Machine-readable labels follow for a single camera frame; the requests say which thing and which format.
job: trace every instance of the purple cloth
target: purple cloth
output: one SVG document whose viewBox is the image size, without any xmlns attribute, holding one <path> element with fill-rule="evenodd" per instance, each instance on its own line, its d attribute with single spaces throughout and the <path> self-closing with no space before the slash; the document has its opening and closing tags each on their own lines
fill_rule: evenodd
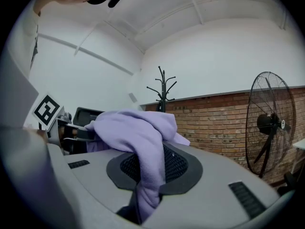
<svg viewBox="0 0 305 229">
<path fill-rule="evenodd" d="M 130 109 L 110 111 L 85 127 L 98 135 L 97 142 L 87 143 L 88 152 L 113 148 L 138 155 L 141 181 L 137 197 L 140 216 L 145 221 L 159 205 L 159 188 L 165 184 L 162 141 L 190 144 L 177 133 L 174 115 Z"/>
</svg>

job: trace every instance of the white sleeve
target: white sleeve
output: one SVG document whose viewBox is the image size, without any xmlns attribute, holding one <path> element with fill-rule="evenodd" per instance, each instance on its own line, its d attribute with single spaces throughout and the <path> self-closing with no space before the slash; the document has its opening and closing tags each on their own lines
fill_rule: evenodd
<svg viewBox="0 0 305 229">
<path fill-rule="evenodd" d="M 6 45 L 12 59 L 26 78 L 30 75 L 31 60 L 38 36 L 39 16 L 33 10 L 35 1 L 32 0 L 17 19 Z"/>
</svg>

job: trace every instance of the black metal coat rack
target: black metal coat rack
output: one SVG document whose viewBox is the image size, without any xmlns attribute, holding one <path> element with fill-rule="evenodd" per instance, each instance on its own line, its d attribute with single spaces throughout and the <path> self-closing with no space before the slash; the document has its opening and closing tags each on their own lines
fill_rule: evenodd
<svg viewBox="0 0 305 229">
<path fill-rule="evenodd" d="M 146 88 L 151 89 L 158 94 L 158 96 L 160 97 L 160 100 L 158 100 L 158 99 L 156 100 L 156 101 L 159 102 L 157 111 L 165 113 L 165 111 L 166 111 L 166 100 L 167 101 L 175 100 L 174 98 L 173 99 L 167 99 L 167 94 L 169 93 L 169 90 L 177 83 L 177 81 L 168 90 L 166 90 L 167 81 L 170 80 L 170 79 L 176 78 L 176 76 L 168 78 L 167 80 L 165 80 L 165 71 L 162 72 L 160 66 L 158 68 L 160 70 L 162 80 L 160 80 L 160 79 L 155 79 L 155 80 L 161 82 L 161 84 L 162 84 L 162 94 L 160 94 L 158 91 L 156 91 L 155 89 L 152 89 L 148 86 Z"/>
</svg>

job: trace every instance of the black mesh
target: black mesh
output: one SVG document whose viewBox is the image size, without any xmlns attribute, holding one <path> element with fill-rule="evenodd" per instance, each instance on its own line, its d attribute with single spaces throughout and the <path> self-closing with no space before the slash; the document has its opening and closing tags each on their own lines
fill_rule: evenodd
<svg viewBox="0 0 305 229">
<path fill-rule="evenodd" d="M 187 160 L 172 151 L 171 149 L 163 146 L 164 160 L 165 160 L 165 181 L 171 182 L 182 176 L 187 168 Z M 121 171 L 132 178 L 136 183 L 141 180 L 140 163 L 137 155 L 132 155 L 121 162 Z"/>
</svg>

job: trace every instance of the standing fan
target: standing fan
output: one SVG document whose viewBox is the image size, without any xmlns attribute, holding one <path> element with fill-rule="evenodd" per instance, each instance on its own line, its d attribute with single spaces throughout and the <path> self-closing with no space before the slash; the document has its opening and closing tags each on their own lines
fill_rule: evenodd
<svg viewBox="0 0 305 229">
<path fill-rule="evenodd" d="M 263 177 L 282 161 L 295 132 L 295 102 L 284 80 L 259 74 L 251 88 L 246 119 L 246 159 Z"/>
</svg>

